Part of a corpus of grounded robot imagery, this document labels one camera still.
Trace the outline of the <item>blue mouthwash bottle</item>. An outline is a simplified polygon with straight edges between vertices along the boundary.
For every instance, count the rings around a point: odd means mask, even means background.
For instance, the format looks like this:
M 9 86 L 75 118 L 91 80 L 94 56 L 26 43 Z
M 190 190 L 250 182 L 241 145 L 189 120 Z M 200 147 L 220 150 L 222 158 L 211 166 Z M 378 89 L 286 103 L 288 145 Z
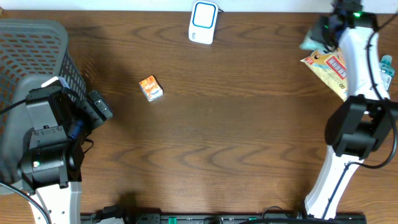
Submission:
M 390 55 L 382 56 L 379 64 L 379 70 L 384 85 L 384 89 L 388 91 L 390 89 L 395 74 L 395 70 L 392 67 L 392 56 Z

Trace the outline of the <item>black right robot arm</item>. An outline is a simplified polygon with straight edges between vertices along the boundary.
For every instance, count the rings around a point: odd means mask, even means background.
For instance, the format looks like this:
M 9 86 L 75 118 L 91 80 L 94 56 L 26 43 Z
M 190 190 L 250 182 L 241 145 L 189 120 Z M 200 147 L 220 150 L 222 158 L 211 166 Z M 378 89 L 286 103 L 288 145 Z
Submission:
M 326 158 L 318 179 L 303 201 L 296 222 L 337 223 L 337 205 L 359 167 L 380 169 L 397 152 L 397 103 L 382 83 L 377 50 L 377 16 L 361 1 L 333 1 L 333 11 L 314 24 L 303 43 L 341 49 L 348 97 L 325 128 Z

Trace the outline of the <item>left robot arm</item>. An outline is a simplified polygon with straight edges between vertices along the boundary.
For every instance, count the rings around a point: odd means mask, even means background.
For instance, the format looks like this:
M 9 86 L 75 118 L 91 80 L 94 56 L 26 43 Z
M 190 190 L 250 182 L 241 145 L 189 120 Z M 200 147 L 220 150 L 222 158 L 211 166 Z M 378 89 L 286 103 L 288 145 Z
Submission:
M 35 222 L 80 223 L 82 145 L 113 112 L 97 91 L 80 99 L 62 86 L 31 90 L 26 108 L 33 129 L 19 173 Z

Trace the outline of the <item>small orange packet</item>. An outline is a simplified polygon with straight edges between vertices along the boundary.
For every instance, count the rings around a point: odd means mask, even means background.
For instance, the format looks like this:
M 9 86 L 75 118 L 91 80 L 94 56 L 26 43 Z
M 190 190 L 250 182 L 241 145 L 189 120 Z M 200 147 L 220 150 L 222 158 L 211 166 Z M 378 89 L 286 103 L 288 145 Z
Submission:
M 139 86 L 149 102 L 160 98 L 164 94 L 162 87 L 153 75 L 141 80 Z

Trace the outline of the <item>yellow snack bag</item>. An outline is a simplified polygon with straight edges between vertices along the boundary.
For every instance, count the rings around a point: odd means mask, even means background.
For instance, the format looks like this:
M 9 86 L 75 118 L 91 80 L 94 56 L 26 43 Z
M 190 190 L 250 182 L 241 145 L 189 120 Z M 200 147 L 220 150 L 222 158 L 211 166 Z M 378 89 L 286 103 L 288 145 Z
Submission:
M 301 59 L 324 84 L 333 90 L 343 101 L 348 97 L 346 65 L 340 49 L 332 52 L 315 50 Z

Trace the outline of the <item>teal snack pack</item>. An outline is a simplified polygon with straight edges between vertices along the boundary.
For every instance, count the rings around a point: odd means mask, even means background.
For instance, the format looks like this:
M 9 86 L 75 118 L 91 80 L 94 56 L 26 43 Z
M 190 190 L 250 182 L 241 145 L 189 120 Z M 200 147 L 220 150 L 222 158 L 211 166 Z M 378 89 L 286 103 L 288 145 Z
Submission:
M 299 45 L 300 49 L 314 51 L 323 47 L 321 43 L 312 39 L 312 34 L 313 32 L 311 30 L 307 32 L 303 42 Z

